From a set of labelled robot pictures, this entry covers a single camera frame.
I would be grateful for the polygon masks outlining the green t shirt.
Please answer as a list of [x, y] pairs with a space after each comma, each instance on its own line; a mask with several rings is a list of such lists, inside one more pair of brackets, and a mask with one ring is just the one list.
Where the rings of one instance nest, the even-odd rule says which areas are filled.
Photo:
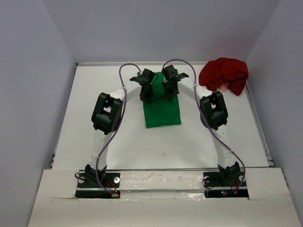
[[181, 116], [178, 97], [166, 98], [163, 85], [164, 76], [161, 72], [155, 72], [152, 82], [154, 99], [143, 103], [143, 113], [146, 128], [180, 125]]

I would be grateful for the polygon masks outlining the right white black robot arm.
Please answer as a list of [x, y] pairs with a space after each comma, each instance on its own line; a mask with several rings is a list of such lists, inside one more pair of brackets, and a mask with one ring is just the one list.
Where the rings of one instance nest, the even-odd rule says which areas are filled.
[[214, 142], [219, 169], [218, 180], [222, 185], [233, 185], [237, 182], [237, 190], [245, 179], [245, 171], [241, 171], [240, 165], [245, 165], [229, 145], [228, 112], [222, 93], [208, 91], [197, 84], [196, 73], [192, 80], [186, 73], [177, 72], [173, 65], [163, 66], [161, 72], [165, 78], [162, 84], [166, 97], [171, 98], [181, 92], [196, 102], [201, 122], [211, 133]]

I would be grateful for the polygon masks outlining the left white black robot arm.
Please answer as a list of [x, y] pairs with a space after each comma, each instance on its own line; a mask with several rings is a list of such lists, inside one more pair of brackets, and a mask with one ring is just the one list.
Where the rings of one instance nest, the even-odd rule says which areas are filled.
[[107, 93], [100, 93], [91, 121], [94, 129], [94, 142], [91, 158], [85, 166], [84, 173], [76, 173], [75, 176], [80, 180], [89, 182], [95, 187], [111, 193], [110, 188], [103, 185], [107, 181], [107, 150], [108, 146], [118, 132], [123, 120], [126, 104], [134, 97], [139, 97], [142, 101], [151, 101], [153, 91], [152, 82], [155, 73], [144, 69], [138, 72], [137, 76], [130, 78], [124, 83], [119, 69], [119, 77], [122, 88]]

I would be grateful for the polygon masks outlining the red t shirt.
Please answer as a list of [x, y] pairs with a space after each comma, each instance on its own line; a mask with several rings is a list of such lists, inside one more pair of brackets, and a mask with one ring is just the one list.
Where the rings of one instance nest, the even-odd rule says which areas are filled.
[[242, 94], [249, 78], [247, 64], [238, 59], [218, 58], [209, 61], [199, 73], [199, 85], [215, 92], [228, 89], [236, 96]]

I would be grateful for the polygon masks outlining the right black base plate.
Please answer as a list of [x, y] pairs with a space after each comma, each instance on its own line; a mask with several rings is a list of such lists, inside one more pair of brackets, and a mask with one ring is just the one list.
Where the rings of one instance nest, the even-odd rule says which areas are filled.
[[246, 182], [242, 180], [243, 172], [231, 182], [224, 182], [219, 177], [219, 172], [203, 172], [202, 186], [204, 196], [210, 198], [249, 198]]

